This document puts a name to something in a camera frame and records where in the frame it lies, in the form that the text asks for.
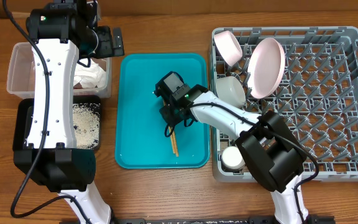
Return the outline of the wooden chopstick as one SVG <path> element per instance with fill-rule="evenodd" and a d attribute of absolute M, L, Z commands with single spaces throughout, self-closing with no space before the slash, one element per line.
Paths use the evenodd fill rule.
<path fill-rule="evenodd" d="M 178 153 L 178 145 L 177 145 L 177 139 L 176 139 L 175 132 L 172 132 L 171 140 L 172 140 L 174 154 L 178 157 L 179 153 Z"/>
<path fill-rule="evenodd" d="M 175 132 L 171 129 L 171 127 L 169 127 L 168 130 L 172 133 L 170 135 L 170 140 L 171 140 L 171 144 L 172 144 L 173 153 L 175 155 L 177 155 L 177 142 L 176 142 L 176 138 L 175 138 Z"/>

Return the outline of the white napkin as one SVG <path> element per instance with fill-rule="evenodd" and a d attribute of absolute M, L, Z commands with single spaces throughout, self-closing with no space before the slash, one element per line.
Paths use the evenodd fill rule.
<path fill-rule="evenodd" d="M 106 83 L 107 77 L 102 66 L 91 59 L 90 67 L 76 64 L 73 86 L 74 89 L 99 88 Z"/>

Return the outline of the grey shallow bowl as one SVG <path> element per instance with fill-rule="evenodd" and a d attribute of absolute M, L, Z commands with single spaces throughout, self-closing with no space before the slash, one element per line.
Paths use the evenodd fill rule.
<path fill-rule="evenodd" d="M 237 108 L 242 108 L 246 103 L 244 89 L 235 77 L 218 78 L 216 80 L 216 93 L 220 100 Z"/>

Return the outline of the white cup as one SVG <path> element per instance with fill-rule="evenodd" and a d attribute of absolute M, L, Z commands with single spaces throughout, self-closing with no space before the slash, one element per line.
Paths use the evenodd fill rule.
<path fill-rule="evenodd" d="M 229 146 L 223 150 L 221 154 L 221 162 L 225 168 L 233 171 L 242 170 L 246 166 L 242 155 L 236 146 Z"/>

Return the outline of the white round plate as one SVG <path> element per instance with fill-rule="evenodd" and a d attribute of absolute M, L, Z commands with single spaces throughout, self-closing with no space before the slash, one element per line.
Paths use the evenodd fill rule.
<path fill-rule="evenodd" d="M 285 69 L 285 53 L 274 38 L 266 38 L 254 49 L 247 72 L 247 85 L 256 99 L 270 96 L 282 80 Z"/>

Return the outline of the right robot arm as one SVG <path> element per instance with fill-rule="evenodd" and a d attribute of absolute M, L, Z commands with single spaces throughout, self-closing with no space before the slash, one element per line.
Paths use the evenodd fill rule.
<path fill-rule="evenodd" d="M 301 175 L 306 153 L 284 119 L 273 111 L 250 113 L 220 100 L 201 85 L 189 87 L 177 72 L 169 72 L 156 83 L 154 94 L 165 106 L 160 114 L 170 137 L 179 123 L 208 124 L 236 143 L 252 177 L 268 190 L 278 223 L 304 223 L 308 211 L 303 205 Z"/>

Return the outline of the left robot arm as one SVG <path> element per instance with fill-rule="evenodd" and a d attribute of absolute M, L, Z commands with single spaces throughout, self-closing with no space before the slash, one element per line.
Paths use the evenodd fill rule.
<path fill-rule="evenodd" d="M 73 81 L 83 59 L 124 55 L 120 28 L 99 26 L 97 1 L 54 1 L 31 11 L 19 32 L 32 47 L 35 95 L 30 131 L 14 164 L 26 180 L 65 200 L 80 223 L 116 223 L 100 195 L 93 151 L 76 145 Z"/>

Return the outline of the teal serving tray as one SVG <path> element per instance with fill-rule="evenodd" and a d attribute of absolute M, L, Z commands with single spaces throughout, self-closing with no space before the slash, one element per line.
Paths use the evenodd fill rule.
<path fill-rule="evenodd" d="M 156 83 L 177 72 L 186 84 L 207 86 L 204 58 L 196 53 L 132 54 L 121 63 L 116 125 L 116 162 L 125 169 L 199 168 L 209 160 L 209 126 L 175 127 L 178 154 L 164 135 Z"/>

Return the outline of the spilled rice grains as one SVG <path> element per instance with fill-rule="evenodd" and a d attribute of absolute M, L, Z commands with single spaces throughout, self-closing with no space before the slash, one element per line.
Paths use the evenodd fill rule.
<path fill-rule="evenodd" d="M 99 144 L 100 117 L 99 103 L 73 104 L 77 148 L 93 150 Z"/>

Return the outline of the clear plastic bin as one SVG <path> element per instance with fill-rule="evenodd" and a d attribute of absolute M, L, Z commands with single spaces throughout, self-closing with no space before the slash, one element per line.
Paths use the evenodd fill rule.
<path fill-rule="evenodd" d="M 75 96 L 97 95 L 100 98 L 111 96 L 112 62 L 111 58 L 92 61 L 104 71 L 100 81 L 93 88 L 77 86 L 73 90 Z M 20 98 L 33 98 L 35 89 L 35 64 L 32 46 L 28 42 L 17 43 L 12 50 L 7 74 L 7 92 Z"/>

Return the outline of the black tray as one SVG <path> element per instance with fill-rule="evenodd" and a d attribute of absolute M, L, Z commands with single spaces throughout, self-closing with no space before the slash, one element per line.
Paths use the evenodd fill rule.
<path fill-rule="evenodd" d="M 73 104 L 75 103 L 99 103 L 100 104 L 100 115 L 102 115 L 101 99 L 96 95 L 89 96 L 74 96 Z M 14 132 L 14 140 L 12 149 L 19 150 L 26 146 L 26 140 L 30 132 L 32 123 L 34 100 L 24 99 L 19 103 L 16 118 L 16 127 Z M 99 144 L 92 150 L 97 151 L 100 148 L 101 138 L 101 117 L 100 117 L 100 130 L 99 130 Z"/>

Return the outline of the grey dish rack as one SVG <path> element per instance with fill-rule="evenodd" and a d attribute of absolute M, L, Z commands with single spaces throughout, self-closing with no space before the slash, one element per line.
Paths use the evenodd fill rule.
<path fill-rule="evenodd" d="M 342 27 L 233 27 L 242 58 L 228 66 L 215 45 L 209 51 L 209 87 L 232 76 L 245 85 L 257 44 L 268 37 L 285 53 L 285 71 L 274 93 L 256 99 L 247 93 L 244 109 L 274 111 L 285 118 L 313 156 L 303 177 L 326 182 L 358 182 L 358 29 Z"/>

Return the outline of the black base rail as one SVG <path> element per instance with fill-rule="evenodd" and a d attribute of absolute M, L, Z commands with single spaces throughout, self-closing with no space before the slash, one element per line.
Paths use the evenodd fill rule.
<path fill-rule="evenodd" d="M 273 224 L 279 223 L 274 216 L 254 216 L 249 218 L 221 218 L 221 219 L 204 219 L 204 220 L 190 220 L 190 219 L 171 219 L 171 220 L 145 220 L 143 218 L 134 219 L 115 219 L 112 223 L 119 224 Z M 309 224 L 335 224 L 334 217 L 319 217 L 317 215 L 310 215 L 306 223 Z"/>

